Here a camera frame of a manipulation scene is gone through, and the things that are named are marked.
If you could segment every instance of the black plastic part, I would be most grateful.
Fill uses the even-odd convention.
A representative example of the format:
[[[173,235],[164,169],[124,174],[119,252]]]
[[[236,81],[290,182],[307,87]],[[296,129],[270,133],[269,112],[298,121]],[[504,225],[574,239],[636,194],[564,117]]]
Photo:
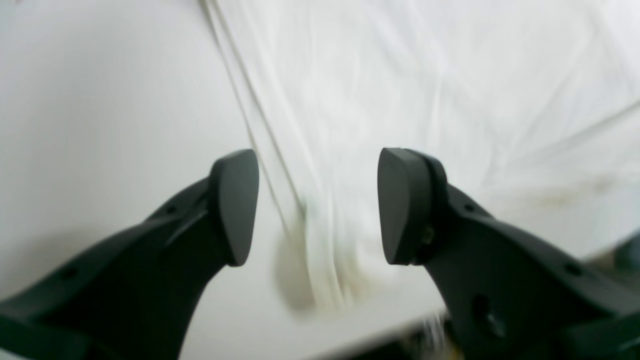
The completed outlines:
[[[378,163],[378,202],[383,248],[390,264],[409,264],[420,247],[431,213],[431,182],[423,160],[387,149]]]
[[[178,358],[209,280],[248,256],[258,183],[253,151],[219,159],[140,225],[0,302],[0,347],[36,360]]]
[[[422,171],[416,169],[416,156]],[[394,256],[387,260],[407,263],[413,258],[425,266],[445,300],[465,358],[634,358],[628,356],[640,344],[639,297],[543,240],[491,217],[447,184],[434,158],[383,149],[378,179],[385,253],[403,252],[403,261]],[[430,204],[402,197],[415,194],[416,188],[418,201]],[[425,208],[431,209],[428,217]],[[412,230],[420,227],[430,229],[429,241],[420,242],[419,232]]]
[[[640,271],[640,231],[634,233],[614,255],[616,267]]]

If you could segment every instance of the white fabric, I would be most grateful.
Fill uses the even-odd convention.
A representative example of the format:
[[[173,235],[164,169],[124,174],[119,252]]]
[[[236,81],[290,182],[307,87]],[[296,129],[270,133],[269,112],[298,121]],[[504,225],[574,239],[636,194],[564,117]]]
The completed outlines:
[[[0,33],[0,300],[143,220],[216,158],[251,146],[198,0],[23,0],[8,28]],[[181,359],[324,358],[442,307],[415,268],[411,286],[344,316],[292,312],[275,274],[293,261],[277,261],[284,229],[266,179],[249,259],[206,287]]]
[[[583,236],[549,218],[606,222],[604,203],[638,214],[634,1],[211,0],[209,10],[321,309],[396,278],[381,252],[382,147],[436,156],[499,218],[577,256],[640,225],[636,215]]]

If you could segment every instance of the white cloth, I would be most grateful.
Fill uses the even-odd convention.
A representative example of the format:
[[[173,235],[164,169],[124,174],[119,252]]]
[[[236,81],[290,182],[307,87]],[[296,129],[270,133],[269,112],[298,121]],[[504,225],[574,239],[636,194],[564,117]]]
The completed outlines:
[[[0,300],[143,220],[216,158],[251,146],[198,0],[24,0],[8,28],[0,34]],[[206,287],[181,359],[322,358],[442,307],[414,268],[420,286],[331,321],[291,311],[275,274],[292,261],[276,261],[284,229],[266,178],[249,259]]]
[[[209,10],[321,309],[396,278],[381,251],[382,147],[436,156],[451,183],[533,230],[552,228],[549,214],[604,221],[578,211],[603,201],[637,211],[633,196],[607,197],[637,193],[640,179],[637,2],[210,0]],[[577,240],[550,233],[584,256],[640,225],[625,219]]]

